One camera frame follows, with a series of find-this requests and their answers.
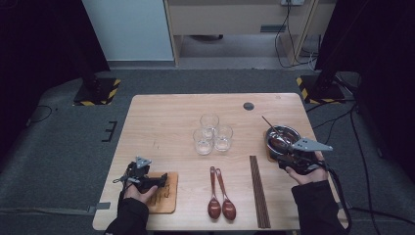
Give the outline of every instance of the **table top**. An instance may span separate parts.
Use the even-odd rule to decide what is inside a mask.
[[[246,110],[246,103],[253,104],[254,108]],[[207,156],[196,153],[192,134],[200,126],[200,117],[205,113],[215,113],[219,116],[219,123],[232,126],[234,135],[229,151],[213,150]],[[111,202],[111,206],[108,210],[97,210],[93,227],[105,230],[115,219],[121,184],[114,184],[113,180],[120,178],[127,165],[140,156],[152,160],[151,172],[178,172],[175,211],[150,214],[148,230],[259,230],[250,165],[250,156],[254,155],[264,189],[270,229],[299,229],[297,205],[291,193],[291,188],[297,183],[266,157],[263,135],[269,125],[262,116],[274,125],[288,125],[301,137],[315,140],[300,96],[295,93],[135,96],[100,199],[100,203]],[[227,220],[223,214],[217,220],[208,216],[211,166],[222,171],[226,194],[237,209],[233,221]],[[338,200],[333,184],[332,189]],[[217,180],[215,191],[222,203]],[[346,224],[343,211],[339,218]]]

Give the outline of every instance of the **power outlet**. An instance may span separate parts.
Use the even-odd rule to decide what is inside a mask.
[[[304,5],[304,0],[281,0],[281,5],[288,6],[290,3],[291,6],[301,6]]]

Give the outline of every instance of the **black sleeve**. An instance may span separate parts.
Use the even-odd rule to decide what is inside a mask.
[[[339,222],[339,207],[328,180],[299,185],[292,192],[299,210],[302,235],[346,234]]]
[[[149,208],[142,202],[128,198],[121,201],[116,219],[104,234],[145,235]]]

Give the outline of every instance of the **glass cup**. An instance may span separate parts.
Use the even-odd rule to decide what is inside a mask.
[[[212,139],[214,129],[219,125],[219,117],[216,114],[204,114],[201,117],[201,126],[205,129],[205,137]]]
[[[213,136],[212,130],[210,129],[198,128],[193,132],[195,149],[200,155],[208,155],[213,149],[213,139],[211,137],[207,138],[207,133],[210,133],[210,136]]]
[[[231,148],[233,130],[229,125],[219,125],[214,131],[214,148],[227,151]]]

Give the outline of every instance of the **person's arm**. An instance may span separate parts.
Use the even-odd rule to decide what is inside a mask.
[[[145,235],[149,208],[146,202],[158,189],[153,186],[147,193],[141,194],[134,185],[128,185],[120,201],[116,219],[108,226],[105,234],[112,235]]]
[[[324,160],[320,154],[316,157],[319,161]],[[290,167],[286,171],[299,184],[292,192],[298,206],[301,234],[346,234],[338,219],[339,207],[330,188],[329,173],[321,167],[308,175],[297,174]]]

